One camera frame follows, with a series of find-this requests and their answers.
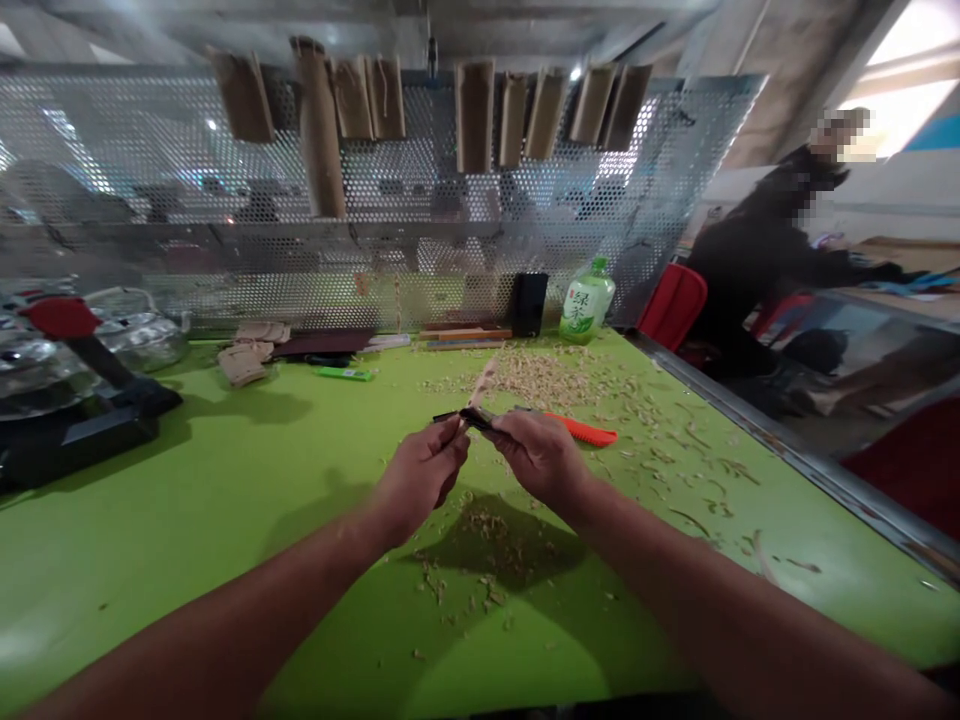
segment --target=metal mesh screen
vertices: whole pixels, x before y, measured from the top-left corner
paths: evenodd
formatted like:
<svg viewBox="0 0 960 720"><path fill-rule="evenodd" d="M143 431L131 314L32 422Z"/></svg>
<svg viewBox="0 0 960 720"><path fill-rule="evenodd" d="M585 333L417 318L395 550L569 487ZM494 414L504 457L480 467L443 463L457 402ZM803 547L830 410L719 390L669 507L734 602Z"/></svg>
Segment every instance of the metal mesh screen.
<svg viewBox="0 0 960 720"><path fill-rule="evenodd" d="M341 141L349 219L330 221L310 216L296 133L234 141L205 69L8 70L0 282L136 284L201 332L255 317L396 329L398 315L408 330L502 320L514 276L546 272L549 324L600 254L618 285L611 319L631 325L761 86L654 79L623 153L564 139L573 88L551 160L459 175L451 78L404 73L408 137Z"/></svg>

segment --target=green tea bottle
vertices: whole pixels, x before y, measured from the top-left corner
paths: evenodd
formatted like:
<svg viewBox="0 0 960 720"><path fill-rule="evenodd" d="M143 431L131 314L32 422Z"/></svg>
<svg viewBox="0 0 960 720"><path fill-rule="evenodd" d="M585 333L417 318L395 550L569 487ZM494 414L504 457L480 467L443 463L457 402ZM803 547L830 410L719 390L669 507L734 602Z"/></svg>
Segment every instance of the green tea bottle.
<svg viewBox="0 0 960 720"><path fill-rule="evenodd" d="M567 342L586 345L600 332L617 289L606 268L606 258L595 258L589 272L570 283L560 319L560 337Z"/></svg>

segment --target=green tabletop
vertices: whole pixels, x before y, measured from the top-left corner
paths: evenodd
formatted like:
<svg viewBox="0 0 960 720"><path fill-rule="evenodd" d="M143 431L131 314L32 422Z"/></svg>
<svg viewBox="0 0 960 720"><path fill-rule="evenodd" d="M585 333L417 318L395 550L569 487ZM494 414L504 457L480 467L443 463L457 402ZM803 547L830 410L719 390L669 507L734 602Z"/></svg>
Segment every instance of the green tabletop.
<svg viewBox="0 0 960 720"><path fill-rule="evenodd" d="M960 658L960 594L624 340L588 350L520 352L530 377L559 355L572 382L589 378L576 417L621 437L590 457L599 477L754 572L760 530L787 592L913 665ZM387 351L363 362L378 370L369 383L281 365L231 390L212 351L160 374L185 403L159 440L3 499L0 715L354 505L406 433L464 404L492 352ZM497 460L473 444L446 506L301 646L265 715L457 716L696 684L616 576ZM485 612L488 574L504 605Z"/></svg>

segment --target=orange tool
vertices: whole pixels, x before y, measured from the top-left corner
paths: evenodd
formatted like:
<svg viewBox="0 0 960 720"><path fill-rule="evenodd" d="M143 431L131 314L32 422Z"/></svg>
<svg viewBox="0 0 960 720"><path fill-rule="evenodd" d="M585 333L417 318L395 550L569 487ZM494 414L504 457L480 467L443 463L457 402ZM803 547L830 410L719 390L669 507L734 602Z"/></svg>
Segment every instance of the orange tool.
<svg viewBox="0 0 960 720"><path fill-rule="evenodd" d="M607 445L613 445L613 443L617 441L617 433L612 430L601 430L600 428L565 418L563 415L554 415L553 413L544 413L544 415L556 418L562 422L567 427L567 430L570 431L570 434L577 440L583 440L583 442L590 443L596 447L606 447Z"/></svg>

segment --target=hand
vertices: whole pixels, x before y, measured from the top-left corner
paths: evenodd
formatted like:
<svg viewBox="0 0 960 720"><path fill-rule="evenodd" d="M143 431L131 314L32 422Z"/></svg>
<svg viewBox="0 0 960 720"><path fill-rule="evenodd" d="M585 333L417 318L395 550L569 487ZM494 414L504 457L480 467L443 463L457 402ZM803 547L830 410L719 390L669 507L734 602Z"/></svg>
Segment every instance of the hand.
<svg viewBox="0 0 960 720"><path fill-rule="evenodd" d="M403 545L443 505L467 459L470 439L457 434L459 416L407 435L373 489L365 510L385 550Z"/></svg>
<svg viewBox="0 0 960 720"><path fill-rule="evenodd" d="M506 458L524 489L553 510L571 501L591 479L570 432L555 418L513 410L493 421L485 437Z"/></svg>

